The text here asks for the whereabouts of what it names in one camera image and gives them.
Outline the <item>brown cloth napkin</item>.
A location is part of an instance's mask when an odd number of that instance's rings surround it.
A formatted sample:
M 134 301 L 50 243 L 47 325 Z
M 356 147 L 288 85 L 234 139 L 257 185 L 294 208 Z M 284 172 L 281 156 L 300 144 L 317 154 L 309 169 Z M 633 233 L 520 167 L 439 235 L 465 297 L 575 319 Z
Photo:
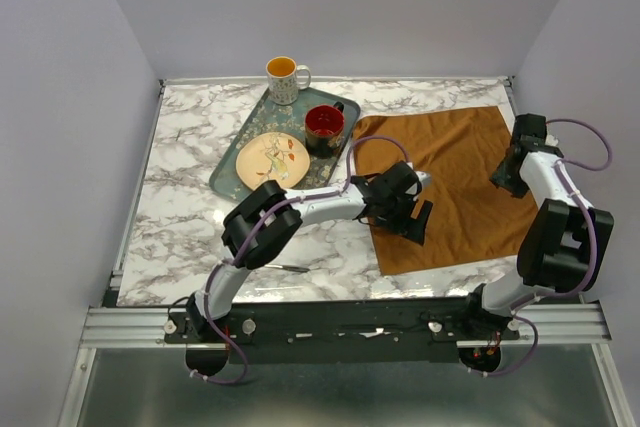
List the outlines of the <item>brown cloth napkin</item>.
M 367 116 L 353 130 L 358 174 L 383 172 L 410 159 L 432 177 L 421 194 L 433 204 L 422 245 L 371 231 L 384 275 L 398 275 L 515 255 L 537 206 L 517 199 L 490 177 L 505 156 L 511 133 L 496 106 L 401 116 Z

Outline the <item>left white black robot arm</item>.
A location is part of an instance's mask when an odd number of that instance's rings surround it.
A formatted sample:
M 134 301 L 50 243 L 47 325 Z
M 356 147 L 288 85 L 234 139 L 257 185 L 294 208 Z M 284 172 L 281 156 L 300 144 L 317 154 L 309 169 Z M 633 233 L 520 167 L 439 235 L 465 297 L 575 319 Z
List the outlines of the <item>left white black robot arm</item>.
M 357 221 L 423 245 L 432 203 L 419 197 L 430 184 L 430 174 L 399 161 L 383 173 L 352 176 L 342 188 L 285 190 L 274 180 L 260 185 L 224 219 L 222 243 L 230 256 L 189 297 L 188 331 L 201 342 L 214 340 L 250 272 L 276 259 L 305 226 Z

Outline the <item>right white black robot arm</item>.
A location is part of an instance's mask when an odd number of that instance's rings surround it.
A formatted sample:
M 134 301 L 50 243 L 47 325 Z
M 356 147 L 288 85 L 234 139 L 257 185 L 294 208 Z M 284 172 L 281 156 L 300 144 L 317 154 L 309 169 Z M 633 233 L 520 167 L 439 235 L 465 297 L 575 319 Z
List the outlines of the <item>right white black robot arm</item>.
M 561 151 L 546 133 L 512 134 L 491 181 L 520 198 L 530 192 L 538 212 L 516 256 L 516 269 L 467 296 L 460 326 L 480 339 L 503 331 L 523 307 L 544 298 L 574 297 L 598 277 L 614 217 L 595 208 L 566 170 Z

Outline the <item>white mug yellow inside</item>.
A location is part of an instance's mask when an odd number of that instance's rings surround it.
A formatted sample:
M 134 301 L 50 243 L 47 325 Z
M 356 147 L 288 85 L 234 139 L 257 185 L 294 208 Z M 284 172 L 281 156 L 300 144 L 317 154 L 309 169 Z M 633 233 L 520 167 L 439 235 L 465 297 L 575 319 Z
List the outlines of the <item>white mug yellow inside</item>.
M 270 98 L 278 105 L 294 103 L 299 92 L 311 84 L 310 69 L 286 56 L 271 59 L 266 64 L 266 74 Z

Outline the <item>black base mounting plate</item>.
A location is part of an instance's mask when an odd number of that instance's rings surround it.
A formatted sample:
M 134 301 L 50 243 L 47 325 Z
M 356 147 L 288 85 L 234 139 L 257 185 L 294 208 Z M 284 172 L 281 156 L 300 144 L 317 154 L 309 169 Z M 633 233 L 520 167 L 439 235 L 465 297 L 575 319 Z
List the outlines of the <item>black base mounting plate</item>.
M 455 363 L 518 339 L 510 321 L 481 312 L 474 296 L 236 303 L 214 327 L 193 306 L 172 311 L 165 340 L 212 350 L 229 335 L 252 364 Z

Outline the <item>red black mug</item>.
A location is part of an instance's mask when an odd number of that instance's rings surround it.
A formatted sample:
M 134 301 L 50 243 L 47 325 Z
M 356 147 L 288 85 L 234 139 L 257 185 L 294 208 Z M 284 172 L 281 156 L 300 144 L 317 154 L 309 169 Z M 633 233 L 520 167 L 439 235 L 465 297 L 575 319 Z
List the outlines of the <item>red black mug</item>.
M 318 105 L 305 117 L 305 145 L 308 152 L 318 158 L 337 154 L 345 127 L 344 104 Z

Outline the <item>silver fork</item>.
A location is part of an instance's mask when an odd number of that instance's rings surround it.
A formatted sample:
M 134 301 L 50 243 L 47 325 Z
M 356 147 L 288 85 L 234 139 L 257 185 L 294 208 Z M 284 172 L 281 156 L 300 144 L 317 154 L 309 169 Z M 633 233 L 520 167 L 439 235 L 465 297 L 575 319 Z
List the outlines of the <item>silver fork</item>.
M 310 272 L 310 268 L 308 267 L 295 266 L 295 265 L 267 264 L 264 266 L 264 268 L 277 269 L 277 270 L 282 270 L 282 271 L 287 271 L 292 273 L 299 273 L 299 274 Z

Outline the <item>peach floral plate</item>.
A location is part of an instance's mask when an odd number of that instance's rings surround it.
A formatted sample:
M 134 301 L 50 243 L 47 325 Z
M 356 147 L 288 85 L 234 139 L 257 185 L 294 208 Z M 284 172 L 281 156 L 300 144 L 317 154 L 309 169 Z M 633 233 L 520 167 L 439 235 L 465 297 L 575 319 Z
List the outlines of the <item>peach floral plate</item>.
M 290 189 L 307 174 L 311 159 L 305 146 L 295 137 L 268 132 L 249 141 L 238 153 L 235 170 L 251 190 L 269 180 Z

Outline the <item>aluminium frame rail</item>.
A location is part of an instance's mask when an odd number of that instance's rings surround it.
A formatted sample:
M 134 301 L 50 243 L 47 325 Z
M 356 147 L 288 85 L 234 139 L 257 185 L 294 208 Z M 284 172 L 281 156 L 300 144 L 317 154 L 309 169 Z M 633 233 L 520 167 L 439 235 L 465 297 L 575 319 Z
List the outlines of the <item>aluminium frame rail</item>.
M 540 345 L 607 344 L 612 340 L 604 313 L 597 303 L 536 304 L 519 312 L 533 324 L 519 324 L 514 339 L 503 346 L 524 346 L 537 331 Z M 180 348 L 190 342 L 182 337 L 170 341 L 164 330 L 163 308 L 92 308 L 89 310 L 80 346 L 94 349 Z

